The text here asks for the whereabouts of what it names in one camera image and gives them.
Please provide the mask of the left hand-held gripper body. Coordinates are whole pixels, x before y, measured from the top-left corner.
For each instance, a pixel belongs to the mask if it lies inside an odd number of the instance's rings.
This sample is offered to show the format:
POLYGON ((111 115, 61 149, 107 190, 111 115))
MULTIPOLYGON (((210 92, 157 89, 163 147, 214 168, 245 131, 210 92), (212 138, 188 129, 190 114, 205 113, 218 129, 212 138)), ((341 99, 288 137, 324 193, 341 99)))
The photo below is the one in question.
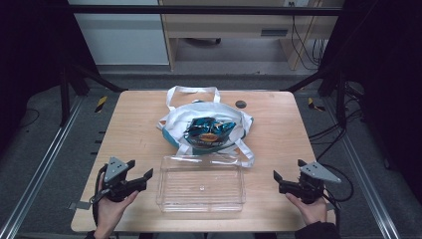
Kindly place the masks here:
POLYGON ((126 180, 129 171, 126 162, 112 156, 104 166, 102 189, 90 199, 90 203, 97 203, 103 197, 113 202, 121 202, 126 199, 130 195, 126 180))

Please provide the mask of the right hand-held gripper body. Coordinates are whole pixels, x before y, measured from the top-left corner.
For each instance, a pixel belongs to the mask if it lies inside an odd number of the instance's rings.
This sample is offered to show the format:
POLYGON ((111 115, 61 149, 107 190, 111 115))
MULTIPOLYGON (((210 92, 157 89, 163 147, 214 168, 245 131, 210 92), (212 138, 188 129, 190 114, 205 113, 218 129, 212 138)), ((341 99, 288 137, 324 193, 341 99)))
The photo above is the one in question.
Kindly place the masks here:
POLYGON ((300 176, 294 196, 304 204, 312 204, 323 197, 326 182, 341 183, 341 179, 314 161, 300 165, 300 176))

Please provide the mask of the clear plastic container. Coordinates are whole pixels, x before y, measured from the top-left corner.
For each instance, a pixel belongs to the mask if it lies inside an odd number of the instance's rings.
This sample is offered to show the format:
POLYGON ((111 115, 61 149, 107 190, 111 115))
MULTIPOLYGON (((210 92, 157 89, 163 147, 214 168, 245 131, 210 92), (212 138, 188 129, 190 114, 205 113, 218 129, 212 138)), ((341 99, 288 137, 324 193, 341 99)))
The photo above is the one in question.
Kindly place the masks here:
POLYGON ((160 165, 156 203, 162 212, 241 211, 241 160, 234 155, 171 155, 160 165))

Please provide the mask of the blue snack packet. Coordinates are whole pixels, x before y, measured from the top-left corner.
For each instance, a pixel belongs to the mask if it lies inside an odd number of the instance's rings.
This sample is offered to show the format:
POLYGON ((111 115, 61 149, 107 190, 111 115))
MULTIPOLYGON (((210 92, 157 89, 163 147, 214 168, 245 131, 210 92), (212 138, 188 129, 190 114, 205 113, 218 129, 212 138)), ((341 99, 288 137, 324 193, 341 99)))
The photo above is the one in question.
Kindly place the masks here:
POLYGON ((195 148, 211 148, 224 145, 237 124, 215 118, 197 118, 183 133, 183 138, 195 148))

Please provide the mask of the white tote bag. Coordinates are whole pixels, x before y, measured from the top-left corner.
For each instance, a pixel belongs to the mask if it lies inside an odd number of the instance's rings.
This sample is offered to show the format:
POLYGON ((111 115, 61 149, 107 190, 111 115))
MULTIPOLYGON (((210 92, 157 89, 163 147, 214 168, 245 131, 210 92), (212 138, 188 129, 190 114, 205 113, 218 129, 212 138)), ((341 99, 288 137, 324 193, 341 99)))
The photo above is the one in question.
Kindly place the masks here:
POLYGON ((246 160, 241 165, 243 167, 253 166, 255 154, 244 142, 244 138, 249 133, 254 119, 245 112, 221 103, 220 93, 215 87, 173 87, 167 91, 166 105, 169 113, 158 121, 157 127, 161 130, 163 137, 177 148, 177 155, 201 155, 210 153, 237 155, 242 152, 246 156, 246 160), (195 100, 193 103, 175 107, 171 103, 176 93, 207 93, 213 96, 213 100, 211 102, 195 100), (195 148, 183 138, 183 133, 190 125, 190 122, 197 118, 215 118, 217 120, 233 121, 237 125, 230 133, 229 140, 224 145, 211 148, 195 148))

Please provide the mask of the person's right hand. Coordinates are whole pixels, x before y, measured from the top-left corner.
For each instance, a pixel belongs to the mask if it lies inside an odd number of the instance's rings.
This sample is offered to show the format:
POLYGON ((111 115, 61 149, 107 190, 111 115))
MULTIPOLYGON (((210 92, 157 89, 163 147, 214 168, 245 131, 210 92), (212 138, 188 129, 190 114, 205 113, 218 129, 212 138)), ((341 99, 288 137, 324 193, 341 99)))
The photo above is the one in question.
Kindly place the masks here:
POLYGON ((327 221, 326 202, 323 198, 311 204, 305 204, 291 193, 287 193, 286 197, 299 209, 306 225, 327 221))

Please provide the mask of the person's left hand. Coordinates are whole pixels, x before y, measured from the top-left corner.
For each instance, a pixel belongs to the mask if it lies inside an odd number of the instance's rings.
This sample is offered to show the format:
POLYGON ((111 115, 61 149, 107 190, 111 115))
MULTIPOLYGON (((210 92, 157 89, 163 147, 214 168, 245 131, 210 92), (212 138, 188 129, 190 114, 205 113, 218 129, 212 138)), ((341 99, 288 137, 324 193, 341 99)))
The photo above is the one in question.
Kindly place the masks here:
POLYGON ((113 202, 106 197, 99 201, 98 226, 96 231, 108 232, 110 235, 122 218, 125 209, 136 199, 138 191, 132 192, 121 202, 113 202))

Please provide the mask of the grey table edge tab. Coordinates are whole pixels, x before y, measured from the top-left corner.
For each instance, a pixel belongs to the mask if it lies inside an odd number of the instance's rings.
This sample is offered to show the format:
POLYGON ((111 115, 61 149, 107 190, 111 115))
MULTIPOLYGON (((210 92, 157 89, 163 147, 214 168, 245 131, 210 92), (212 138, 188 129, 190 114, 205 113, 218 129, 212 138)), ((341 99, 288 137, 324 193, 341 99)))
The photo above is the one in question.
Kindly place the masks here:
POLYGON ((70 202, 68 208, 74 211, 77 209, 89 210, 91 208, 91 204, 85 201, 70 202))

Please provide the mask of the yellow black floor tape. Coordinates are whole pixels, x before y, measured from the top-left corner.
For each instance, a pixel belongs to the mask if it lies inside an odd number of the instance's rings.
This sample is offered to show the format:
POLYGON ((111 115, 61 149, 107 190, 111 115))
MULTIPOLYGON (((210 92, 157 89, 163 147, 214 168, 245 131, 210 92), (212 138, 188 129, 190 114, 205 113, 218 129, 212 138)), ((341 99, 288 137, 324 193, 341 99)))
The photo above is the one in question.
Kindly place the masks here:
POLYGON ((106 103, 106 100, 107 100, 107 96, 102 96, 99 99, 98 104, 97 104, 96 109, 95 109, 95 113, 100 113, 102 111, 102 109, 103 109, 103 107, 106 103))
POLYGON ((316 111, 319 111, 319 112, 325 112, 325 107, 316 106, 313 98, 308 98, 308 106, 312 110, 316 110, 316 111))

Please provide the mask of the black metal stand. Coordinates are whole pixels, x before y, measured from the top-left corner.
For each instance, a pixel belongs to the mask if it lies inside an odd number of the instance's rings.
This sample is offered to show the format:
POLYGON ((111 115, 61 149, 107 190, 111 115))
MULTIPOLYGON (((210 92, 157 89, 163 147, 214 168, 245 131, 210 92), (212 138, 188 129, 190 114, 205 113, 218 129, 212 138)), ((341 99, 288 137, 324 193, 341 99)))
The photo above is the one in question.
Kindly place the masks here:
POLYGON ((64 66, 60 72, 62 107, 62 119, 60 126, 64 126, 71 117, 69 87, 72 87, 78 96, 85 96, 90 91, 90 87, 86 83, 86 79, 93 80, 115 93, 124 92, 124 88, 107 81, 99 73, 95 73, 76 64, 68 64, 64 66))
POLYGON ((336 90, 335 100, 335 119, 339 123, 341 128, 346 128, 346 116, 345 116, 345 74, 342 70, 335 67, 326 67, 322 70, 316 71, 314 74, 305 78, 304 80, 283 89, 283 92, 294 93, 299 89, 315 82, 316 80, 322 80, 318 88, 318 93, 322 97, 329 96, 333 90, 336 90))

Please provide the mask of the white cabinet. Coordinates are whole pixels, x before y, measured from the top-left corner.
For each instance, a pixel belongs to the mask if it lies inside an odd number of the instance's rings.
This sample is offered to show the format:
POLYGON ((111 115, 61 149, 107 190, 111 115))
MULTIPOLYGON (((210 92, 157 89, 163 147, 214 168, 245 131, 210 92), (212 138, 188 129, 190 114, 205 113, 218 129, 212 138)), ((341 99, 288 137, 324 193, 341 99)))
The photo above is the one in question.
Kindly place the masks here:
POLYGON ((159 14, 76 14, 97 65, 167 65, 159 14))

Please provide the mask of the dark curtain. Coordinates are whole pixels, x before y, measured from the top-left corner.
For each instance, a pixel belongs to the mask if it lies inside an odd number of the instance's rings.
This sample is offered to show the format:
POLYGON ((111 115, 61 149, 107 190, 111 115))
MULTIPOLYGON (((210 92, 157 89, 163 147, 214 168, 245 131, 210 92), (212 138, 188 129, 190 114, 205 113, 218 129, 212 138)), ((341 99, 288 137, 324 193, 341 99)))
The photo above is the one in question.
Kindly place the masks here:
POLYGON ((325 58, 364 88, 364 109, 390 162, 422 203, 422 0, 345 0, 325 58))
POLYGON ((0 153, 10 144, 28 100, 60 83, 75 63, 98 69, 69 0, 0 0, 0 153))

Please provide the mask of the aluminium floor rail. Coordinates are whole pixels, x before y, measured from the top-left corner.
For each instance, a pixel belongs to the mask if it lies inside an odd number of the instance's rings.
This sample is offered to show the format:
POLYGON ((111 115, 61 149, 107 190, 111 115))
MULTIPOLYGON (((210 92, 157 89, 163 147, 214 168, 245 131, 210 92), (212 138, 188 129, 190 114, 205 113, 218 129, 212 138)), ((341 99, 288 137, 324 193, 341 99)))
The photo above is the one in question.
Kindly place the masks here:
POLYGON ((332 148, 320 161, 332 166, 335 174, 345 180, 340 230, 355 239, 402 239, 381 197, 381 184, 386 170, 380 152, 370 135, 359 104, 345 104, 346 128, 338 128, 332 148))
POLYGON ((8 217, 8 220, 0 228, 0 239, 14 239, 17 235, 19 228, 31 208, 46 176, 50 171, 50 168, 55 162, 57 155, 74 124, 76 117, 80 112, 84 100, 84 97, 75 97, 69 117, 57 130, 54 139, 50 143, 39 166, 37 167, 37 170, 27 184, 20 200, 16 204, 11 215, 8 217))

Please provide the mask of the black horizontal frame bar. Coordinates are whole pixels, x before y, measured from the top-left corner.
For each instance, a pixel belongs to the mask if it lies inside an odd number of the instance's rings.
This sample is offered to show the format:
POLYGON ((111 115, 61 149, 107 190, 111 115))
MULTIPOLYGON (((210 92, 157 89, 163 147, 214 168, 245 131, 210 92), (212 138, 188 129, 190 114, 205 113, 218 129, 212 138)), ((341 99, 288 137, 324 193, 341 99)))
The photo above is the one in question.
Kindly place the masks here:
POLYGON ((88 14, 339 16, 343 13, 342 8, 325 7, 70 5, 69 9, 74 13, 88 14))

